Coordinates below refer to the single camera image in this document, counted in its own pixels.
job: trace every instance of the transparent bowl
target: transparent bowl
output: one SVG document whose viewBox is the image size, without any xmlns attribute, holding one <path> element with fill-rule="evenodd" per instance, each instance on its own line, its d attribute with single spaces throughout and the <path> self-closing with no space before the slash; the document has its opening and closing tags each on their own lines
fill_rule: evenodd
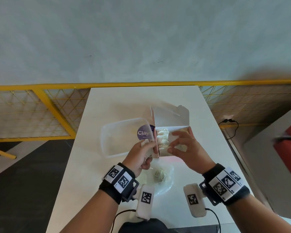
<svg viewBox="0 0 291 233">
<path fill-rule="evenodd" d="M 145 118 L 109 123 L 101 128 L 101 150 L 107 158 L 128 154 L 134 144 L 143 139 L 154 140 Z"/>
</svg>

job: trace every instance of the purple circular logo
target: purple circular logo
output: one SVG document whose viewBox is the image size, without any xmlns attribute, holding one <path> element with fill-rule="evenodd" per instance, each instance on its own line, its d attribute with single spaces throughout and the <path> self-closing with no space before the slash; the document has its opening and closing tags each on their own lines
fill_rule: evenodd
<svg viewBox="0 0 291 233">
<path fill-rule="evenodd" d="M 151 131 L 152 131 L 152 134 L 153 134 L 155 126 L 150 125 L 150 127 L 151 127 Z M 147 125 L 143 125 L 138 129 L 137 137 L 138 137 L 139 140 L 152 139 L 151 134 L 148 131 L 148 126 Z"/>
</svg>

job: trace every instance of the right hand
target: right hand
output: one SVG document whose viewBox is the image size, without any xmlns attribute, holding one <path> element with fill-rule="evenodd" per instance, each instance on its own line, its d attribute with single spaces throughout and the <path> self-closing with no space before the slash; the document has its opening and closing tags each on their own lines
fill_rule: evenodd
<svg viewBox="0 0 291 233">
<path fill-rule="evenodd" d="M 191 127 L 188 128 L 187 132 L 175 131 L 172 135 L 179 136 L 179 138 L 169 144 L 171 148 L 167 150 L 168 153 L 182 159 L 190 169 L 204 174 L 216 165 L 204 148 L 196 141 Z M 175 146 L 179 144 L 187 146 L 186 152 L 175 148 Z"/>
</svg>

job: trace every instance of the concrete wall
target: concrete wall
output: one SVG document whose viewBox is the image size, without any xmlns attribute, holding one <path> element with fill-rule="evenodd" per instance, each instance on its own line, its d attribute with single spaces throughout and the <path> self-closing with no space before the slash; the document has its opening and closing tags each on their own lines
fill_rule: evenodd
<svg viewBox="0 0 291 233">
<path fill-rule="evenodd" d="M 0 0 L 0 84 L 291 78 L 264 67 L 291 70 L 291 0 Z"/>
</svg>

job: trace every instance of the forearm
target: forearm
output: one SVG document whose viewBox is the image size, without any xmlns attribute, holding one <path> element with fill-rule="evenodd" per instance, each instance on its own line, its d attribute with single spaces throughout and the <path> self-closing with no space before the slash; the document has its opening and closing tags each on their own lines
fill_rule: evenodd
<svg viewBox="0 0 291 233">
<path fill-rule="evenodd" d="M 109 195 L 98 190 L 61 233 L 109 233 L 118 207 Z"/>
<path fill-rule="evenodd" d="M 291 233 L 291 225 L 249 195 L 227 207 L 242 233 Z"/>
</svg>

